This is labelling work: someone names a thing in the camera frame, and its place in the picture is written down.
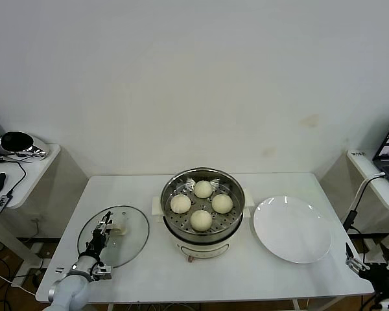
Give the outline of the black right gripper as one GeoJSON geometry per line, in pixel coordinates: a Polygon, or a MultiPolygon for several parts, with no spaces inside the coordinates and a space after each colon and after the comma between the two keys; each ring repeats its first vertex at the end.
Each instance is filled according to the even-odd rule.
{"type": "Polygon", "coordinates": [[[389,259],[388,267],[386,264],[365,264],[354,256],[346,243],[346,265],[352,271],[359,271],[359,277],[369,281],[375,293],[389,294],[389,259]]]}

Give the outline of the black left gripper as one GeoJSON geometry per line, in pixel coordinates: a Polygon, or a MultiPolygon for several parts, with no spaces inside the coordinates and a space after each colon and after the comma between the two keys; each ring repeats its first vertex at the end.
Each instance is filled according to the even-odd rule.
{"type": "Polygon", "coordinates": [[[106,247],[107,232],[106,225],[112,223],[112,213],[108,211],[104,215],[104,220],[98,222],[96,229],[92,231],[92,239],[86,244],[86,255],[94,258],[99,258],[102,250],[106,247]]]}

